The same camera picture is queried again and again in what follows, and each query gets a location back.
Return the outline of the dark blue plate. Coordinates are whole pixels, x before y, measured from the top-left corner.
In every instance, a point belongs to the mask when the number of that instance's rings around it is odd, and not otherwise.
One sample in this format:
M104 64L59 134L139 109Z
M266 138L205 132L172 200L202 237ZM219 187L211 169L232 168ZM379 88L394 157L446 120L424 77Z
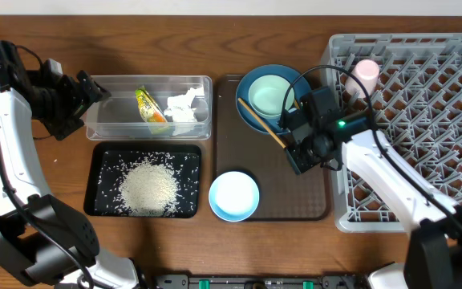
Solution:
M291 67L287 67L280 64L268 64L260 67L254 68L248 74L246 74L240 81L236 91L236 100L237 100L237 110L241 118L250 126L252 129L263 133L268 134L268 132L248 113L248 111L243 108L238 103L238 98L242 98L251 108L252 106L249 103L249 87L252 82L259 77L264 75L277 75L286 79L289 83L297 79L301 73L294 70ZM287 134L289 131L287 129L282 129L278 126L278 118L267 119L262 116L259 116L276 134L283 135Z

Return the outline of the mint green bowl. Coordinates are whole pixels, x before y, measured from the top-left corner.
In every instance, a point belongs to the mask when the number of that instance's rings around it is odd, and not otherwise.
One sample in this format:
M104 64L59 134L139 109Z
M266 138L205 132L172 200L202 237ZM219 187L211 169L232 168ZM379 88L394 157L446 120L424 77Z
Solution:
M264 75L249 87L249 103L252 109L267 119L278 118L290 83L277 75Z

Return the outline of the pink cup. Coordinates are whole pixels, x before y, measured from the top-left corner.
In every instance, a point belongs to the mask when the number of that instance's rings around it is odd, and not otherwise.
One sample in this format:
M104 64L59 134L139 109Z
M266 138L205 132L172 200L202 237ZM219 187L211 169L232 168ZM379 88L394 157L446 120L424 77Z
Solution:
M369 96L375 90L377 80L379 78L379 73L379 65L371 59L364 59L359 61L352 71L352 75L354 75L366 88ZM346 92L351 96L354 96L356 93L358 93L359 98L365 98L365 94L363 93L362 88L351 77L347 78L345 89Z

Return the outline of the yellow snack wrapper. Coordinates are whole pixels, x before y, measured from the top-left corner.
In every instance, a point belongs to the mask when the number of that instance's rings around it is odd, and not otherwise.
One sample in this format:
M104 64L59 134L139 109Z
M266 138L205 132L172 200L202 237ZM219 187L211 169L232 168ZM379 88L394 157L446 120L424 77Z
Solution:
M152 134L166 133L169 130L168 120L159 104L151 97L145 86L135 90L136 101L141 119L149 124Z

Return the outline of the light blue bowl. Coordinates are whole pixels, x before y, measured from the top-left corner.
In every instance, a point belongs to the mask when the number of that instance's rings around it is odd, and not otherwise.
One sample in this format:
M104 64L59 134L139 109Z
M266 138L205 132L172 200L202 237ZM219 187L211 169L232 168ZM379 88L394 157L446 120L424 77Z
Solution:
M213 213L227 222L241 222L257 209L260 189L249 175L229 171L218 176L209 189L209 205Z

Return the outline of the white napkin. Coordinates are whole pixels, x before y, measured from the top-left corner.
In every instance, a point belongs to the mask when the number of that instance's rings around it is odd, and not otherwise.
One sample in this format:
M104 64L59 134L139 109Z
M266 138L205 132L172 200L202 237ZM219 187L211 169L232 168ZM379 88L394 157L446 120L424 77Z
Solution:
M170 117L173 122L197 122L195 109L192 103L197 96L204 96L204 88L190 88L185 94L170 96L167 99L167 108L164 116Z

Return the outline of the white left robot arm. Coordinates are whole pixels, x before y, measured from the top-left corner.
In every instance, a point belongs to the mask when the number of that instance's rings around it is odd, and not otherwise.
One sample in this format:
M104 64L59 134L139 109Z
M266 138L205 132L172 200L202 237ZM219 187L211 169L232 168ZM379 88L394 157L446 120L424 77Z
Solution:
M53 59L27 70L19 46L0 39L0 267L25 286L146 287L131 259L102 249L86 216L52 194L34 144L33 120L62 140L108 97L85 71L70 77Z

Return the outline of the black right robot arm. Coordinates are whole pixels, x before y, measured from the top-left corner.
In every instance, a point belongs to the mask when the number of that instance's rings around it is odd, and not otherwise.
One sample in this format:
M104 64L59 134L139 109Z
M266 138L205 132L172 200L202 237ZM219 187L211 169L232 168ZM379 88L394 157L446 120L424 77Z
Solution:
M329 88L283 110L279 125L294 142L286 155L295 173L319 165L347 168L388 206L410 238L405 263L371 272L372 288L462 288L462 206L431 185L376 128L371 111L347 115Z

